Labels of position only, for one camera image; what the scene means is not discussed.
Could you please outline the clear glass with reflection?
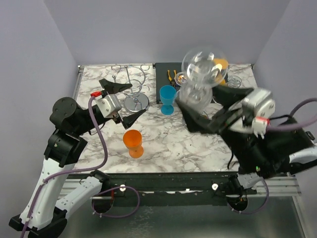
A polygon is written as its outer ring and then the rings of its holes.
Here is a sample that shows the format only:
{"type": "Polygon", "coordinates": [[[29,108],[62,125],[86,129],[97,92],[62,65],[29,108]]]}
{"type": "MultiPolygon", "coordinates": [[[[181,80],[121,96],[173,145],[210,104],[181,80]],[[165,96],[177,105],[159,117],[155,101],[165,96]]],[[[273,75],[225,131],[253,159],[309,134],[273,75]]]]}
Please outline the clear glass with reflection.
{"type": "Polygon", "coordinates": [[[230,88],[240,88],[242,84],[242,79],[236,75],[230,75],[227,78],[226,85],[230,88]]]}

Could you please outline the orange plastic goblet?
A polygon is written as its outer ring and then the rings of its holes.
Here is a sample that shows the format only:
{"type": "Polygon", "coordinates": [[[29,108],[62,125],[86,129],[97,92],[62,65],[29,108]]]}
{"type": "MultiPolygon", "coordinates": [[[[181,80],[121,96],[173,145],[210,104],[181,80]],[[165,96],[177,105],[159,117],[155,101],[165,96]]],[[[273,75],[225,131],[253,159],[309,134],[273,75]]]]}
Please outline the orange plastic goblet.
{"type": "Polygon", "coordinates": [[[125,132],[123,143],[129,150],[129,155],[132,158],[140,158],[143,155],[142,135],[139,131],[132,129],[125,132]]]}

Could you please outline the blue plastic goblet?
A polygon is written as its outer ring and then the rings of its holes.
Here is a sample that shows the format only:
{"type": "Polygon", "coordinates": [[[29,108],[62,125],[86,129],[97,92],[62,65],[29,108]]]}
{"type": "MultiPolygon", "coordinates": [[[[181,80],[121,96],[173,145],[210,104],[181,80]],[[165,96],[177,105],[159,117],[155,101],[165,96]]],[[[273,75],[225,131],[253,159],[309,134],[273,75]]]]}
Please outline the blue plastic goblet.
{"type": "Polygon", "coordinates": [[[165,85],[159,90],[160,100],[162,102],[161,112],[165,116],[169,116],[174,112],[174,99],[176,96],[176,89],[170,85],[165,85]]]}

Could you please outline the yellow plastic goblet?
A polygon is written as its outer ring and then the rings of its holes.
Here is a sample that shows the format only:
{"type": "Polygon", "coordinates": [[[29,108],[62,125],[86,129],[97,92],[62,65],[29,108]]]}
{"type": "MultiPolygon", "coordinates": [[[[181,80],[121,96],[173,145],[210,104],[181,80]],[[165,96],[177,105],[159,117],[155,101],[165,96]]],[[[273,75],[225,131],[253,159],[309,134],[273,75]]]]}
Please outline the yellow plastic goblet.
{"type": "Polygon", "coordinates": [[[218,65],[218,68],[220,69],[215,81],[220,85],[225,85],[228,72],[228,61],[224,58],[214,58],[213,62],[215,65],[218,65]]]}

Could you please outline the scroll arm chrome glass rack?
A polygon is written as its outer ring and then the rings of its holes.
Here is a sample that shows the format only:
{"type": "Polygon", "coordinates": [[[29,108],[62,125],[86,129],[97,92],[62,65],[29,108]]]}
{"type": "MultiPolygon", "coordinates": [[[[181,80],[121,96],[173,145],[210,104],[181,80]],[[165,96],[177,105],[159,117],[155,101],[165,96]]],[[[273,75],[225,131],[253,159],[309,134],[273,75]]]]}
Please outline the scroll arm chrome glass rack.
{"type": "MultiPolygon", "coordinates": [[[[228,76],[228,74],[226,74],[224,80],[220,84],[231,87],[231,88],[240,88],[241,83],[242,83],[242,79],[240,77],[236,75],[228,76]]],[[[211,102],[221,106],[221,104],[215,101],[214,98],[212,99],[211,102]]],[[[209,119],[209,114],[206,113],[205,111],[203,111],[202,116],[209,119]]]]}

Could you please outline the clear stemmed glass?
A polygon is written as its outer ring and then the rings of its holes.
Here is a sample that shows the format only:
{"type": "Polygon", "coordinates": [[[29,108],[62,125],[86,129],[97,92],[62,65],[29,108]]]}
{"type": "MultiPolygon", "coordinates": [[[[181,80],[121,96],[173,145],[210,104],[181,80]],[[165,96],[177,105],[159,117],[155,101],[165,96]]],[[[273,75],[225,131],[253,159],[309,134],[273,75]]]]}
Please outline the clear stemmed glass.
{"type": "Polygon", "coordinates": [[[182,86],[183,84],[185,84],[187,82],[186,73],[185,72],[177,73],[174,77],[174,81],[175,81],[176,85],[182,86]]]}

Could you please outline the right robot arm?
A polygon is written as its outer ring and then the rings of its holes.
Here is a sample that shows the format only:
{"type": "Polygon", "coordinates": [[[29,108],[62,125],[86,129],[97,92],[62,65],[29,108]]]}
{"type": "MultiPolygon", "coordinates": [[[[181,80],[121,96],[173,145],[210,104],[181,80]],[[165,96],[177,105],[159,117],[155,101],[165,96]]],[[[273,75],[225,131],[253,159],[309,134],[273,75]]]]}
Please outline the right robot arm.
{"type": "Polygon", "coordinates": [[[182,92],[175,101],[189,132],[219,135],[238,160],[238,173],[219,185],[218,193],[241,195],[259,181],[316,166],[317,147],[304,131],[308,122],[289,114],[284,123],[271,125],[275,101],[269,90],[216,86],[212,91],[222,108],[210,119],[182,92]]]}

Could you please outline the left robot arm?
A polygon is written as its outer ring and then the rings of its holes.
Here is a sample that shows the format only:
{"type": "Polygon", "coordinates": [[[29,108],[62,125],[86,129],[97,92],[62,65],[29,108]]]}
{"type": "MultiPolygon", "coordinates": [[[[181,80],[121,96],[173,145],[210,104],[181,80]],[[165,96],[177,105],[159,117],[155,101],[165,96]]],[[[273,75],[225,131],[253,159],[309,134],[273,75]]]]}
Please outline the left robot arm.
{"type": "Polygon", "coordinates": [[[130,89],[131,83],[101,79],[100,85],[102,90],[91,94],[87,109],[70,97],[55,102],[50,116],[55,131],[48,139],[39,180],[24,211],[9,221],[22,237],[60,236],[70,216],[93,196],[107,195],[109,205],[113,205],[116,188],[100,166],[87,168],[86,179],[66,196],[60,196],[69,174],[76,173],[74,167],[87,145],[83,134],[92,129],[100,134],[101,127],[110,120],[127,129],[143,114],[138,111],[127,117],[119,115],[122,106],[117,93],[130,89]]]}

